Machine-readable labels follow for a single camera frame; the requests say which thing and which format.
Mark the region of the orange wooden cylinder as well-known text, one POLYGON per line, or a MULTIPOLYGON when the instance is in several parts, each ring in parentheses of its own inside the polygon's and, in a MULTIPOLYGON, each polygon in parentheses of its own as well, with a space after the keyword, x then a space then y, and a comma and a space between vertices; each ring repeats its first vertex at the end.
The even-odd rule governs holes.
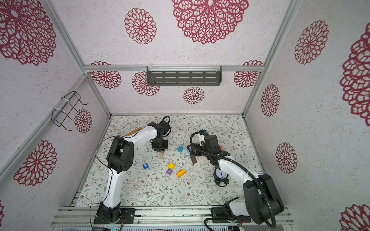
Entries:
POLYGON ((184 176, 186 173, 187 173, 187 171, 185 169, 182 169, 182 170, 180 170, 179 172, 176 173, 176 176, 178 178, 180 178, 180 177, 184 176))

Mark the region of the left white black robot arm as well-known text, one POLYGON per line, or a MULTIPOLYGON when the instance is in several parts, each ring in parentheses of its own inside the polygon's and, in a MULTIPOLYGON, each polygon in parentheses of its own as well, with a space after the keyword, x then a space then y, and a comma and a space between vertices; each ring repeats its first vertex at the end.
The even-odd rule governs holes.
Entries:
POLYGON ((113 139, 107 155, 107 167, 109 179, 105 196, 99 203, 94 224, 115 224, 121 220, 120 195, 124 182, 125 172, 134 163, 136 148, 148 141, 152 142, 152 149, 156 152, 164 152, 168 148, 168 140, 164 137, 171 130, 169 122, 149 123, 131 136, 116 136, 113 139))

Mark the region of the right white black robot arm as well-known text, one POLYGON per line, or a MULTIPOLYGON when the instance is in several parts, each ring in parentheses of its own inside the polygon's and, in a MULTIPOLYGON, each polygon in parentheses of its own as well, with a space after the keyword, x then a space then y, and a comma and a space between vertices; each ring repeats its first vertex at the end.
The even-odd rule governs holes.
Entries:
POLYGON ((284 211, 283 201, 272 177, 247 170, 238 163, 218 143, 217 136, 205 132, 198 136, 200 151, 215 166, 214 178, 217 184, 231 177, 243 188, 244 196, 232 199, 225 204, 229 217, 250 217, 256 224, 277 226, 276 215, 284 211))

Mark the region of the dark brown plank block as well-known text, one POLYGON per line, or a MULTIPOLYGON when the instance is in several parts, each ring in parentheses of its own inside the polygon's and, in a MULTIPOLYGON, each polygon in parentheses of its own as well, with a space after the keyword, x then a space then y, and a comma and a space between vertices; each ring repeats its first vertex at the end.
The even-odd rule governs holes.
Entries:
POLYGON ((197 159, 194 155, 190 155, 190 159, 191 159, 191 162, 192 164, 196 164, 197 163, 197 159))

